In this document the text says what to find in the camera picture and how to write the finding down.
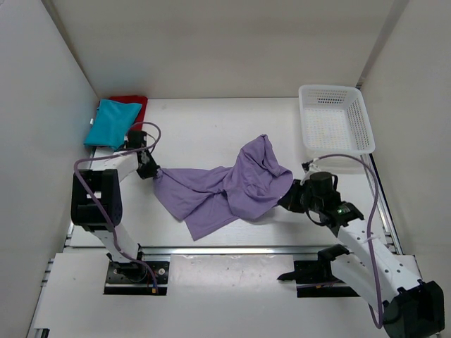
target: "red cloth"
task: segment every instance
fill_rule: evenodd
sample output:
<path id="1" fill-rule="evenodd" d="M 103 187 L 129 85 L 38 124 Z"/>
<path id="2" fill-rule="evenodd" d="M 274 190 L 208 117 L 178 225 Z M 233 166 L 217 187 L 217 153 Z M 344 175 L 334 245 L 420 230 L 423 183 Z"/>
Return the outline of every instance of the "red cloth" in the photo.
<path id="1" fill-rule="evenodd" d="M 146 115 L 146 106 L 148 98 L 145 96 L 129 95 L 129 96 L 112 96 L 109 98 L 112 101 L 121 102 L 122 104 L 142 104 L 141 110 L 135 119 L 136 122 L 144 121 L 144 115 Z M 131 130 L 142 130 L 142 125 L 137 125 Z"/>

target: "white wall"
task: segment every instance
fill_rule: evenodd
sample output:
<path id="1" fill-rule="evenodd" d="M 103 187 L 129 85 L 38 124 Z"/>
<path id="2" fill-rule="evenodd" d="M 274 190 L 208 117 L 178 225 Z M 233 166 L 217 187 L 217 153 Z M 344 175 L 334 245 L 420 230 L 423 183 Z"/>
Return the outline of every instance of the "white wall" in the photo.
<path id="1" fill-rule="evenodd" d="M 451 299 L 451 1 L 410 0 L 362 89 L 404 252 Z M 447 323 L 451 326 L 451 307 Z"/>
<path id="2" fill-rule="evenodd" d="M 393 0 L 52 0 L 101 97 L 294 97 L 355 86 Z"/>
<path id="3" fill-rule="evenodd" d="M 25 337 L 97 97 L 40 0 L 0 5 L 0 337 Z"/>

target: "black mount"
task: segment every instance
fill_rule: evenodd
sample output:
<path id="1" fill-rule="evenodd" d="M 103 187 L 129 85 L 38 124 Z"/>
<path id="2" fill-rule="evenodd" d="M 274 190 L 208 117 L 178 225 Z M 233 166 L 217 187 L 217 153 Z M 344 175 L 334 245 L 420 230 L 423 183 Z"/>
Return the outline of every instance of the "black mount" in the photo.
<path id="1" fill-rule="evenodd" d="M 348 255 L 350 252 L 343 245 L 336 244 L 327 249 L 318 251 L 317 261 L 300 261 L 307 262 L 305 264 L 295 264 L 295 271 L 291 273 L 283 273 L 278 280 L 288 281 L 296 280 L 298 284 L 311 284 L 332 282 L 337 280 L 332 275 L 330 262 L 334 261 L 338 256 Z"/>
<path id="2" fill-rule="evenodd" d="M 127 264 L 110 262 L 106 272 L 104 294 L 134 294 L 140 296 L 165 296 L 168 291 L 168 261 L 146 261 L 155 274 L 158 292 L 152 287 L 152 277 L 146 269 L 128 269 Z"/>
<path id="3" fill-rule="evenodd" d="M 107 169 L 103 171 L 80 170 L 80 174 L 94 192 L 100 192 L 100 203 L 105 208 L 114 226 L 117 226 L 122 219 L 122 199 L 119 189 L 118 171 Z M 78 177 L 73 175 L 72 181 L 72 202 L 70 206 L 70 217 L 75 225 L 80 225 L 86 231 L 108 230 L 105 217 L 93 200 L 88 197 L 85 188 Z"/>
<path id="4" fill-rule="evenodd" d="M 390 303 L 385 302 L 383 327 L 390 337 L 429 337 L 445 329 L 442 289 L 434 281 L 408 291 L 399 289 Z"/>

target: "plastic basket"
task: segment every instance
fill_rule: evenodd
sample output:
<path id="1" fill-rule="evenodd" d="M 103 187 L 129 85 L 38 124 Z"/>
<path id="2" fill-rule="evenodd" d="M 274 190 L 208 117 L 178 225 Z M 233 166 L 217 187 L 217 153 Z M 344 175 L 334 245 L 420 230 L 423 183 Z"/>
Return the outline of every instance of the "plastic basket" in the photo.
<path id="1" fill-rule="evenodd" d="M 359 156 L 374 151 L 373 132 L 358 89 L 305 85 L 299 88 L 299 107 L 302 138 L 310 157 L 334 153 Z"/>

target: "folded cloth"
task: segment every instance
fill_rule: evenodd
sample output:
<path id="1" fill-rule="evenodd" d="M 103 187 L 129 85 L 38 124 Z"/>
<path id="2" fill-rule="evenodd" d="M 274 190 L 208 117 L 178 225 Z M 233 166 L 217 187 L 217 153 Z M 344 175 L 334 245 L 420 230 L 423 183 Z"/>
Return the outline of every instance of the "folded cloth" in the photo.
<path id="1" fill-rule="evenodd" d="M 154 193 L 197 240 L 238 218 L 255 220 L 277 205 L 291 187 L 291 171 L 278 165 L 261 135 L 243 146 L 231 168 L 161 169 Z"/>
<path id="2" fill-rule="evenodd" d="M 112 101 L 121 102 L 122 104 L 141 104 L 141 110 L 138 113 L 134 123 L 144 121 L 144 115 L 146 114 L 147 102 L 149 101 L 145 96 L 139 95 L 127 95 L 127 96 L 112 96 L 109 98 Z M 142 125 L 136 125 L 131 130 L 141 130 Z"/>
<path id="3" fill-rule="evenodd" d="M 94 124 L 85 139 L 85 146 L 109 146 L 113 150 L 119 148 L 140 109 L 140 104 L 100 100 Z"/>

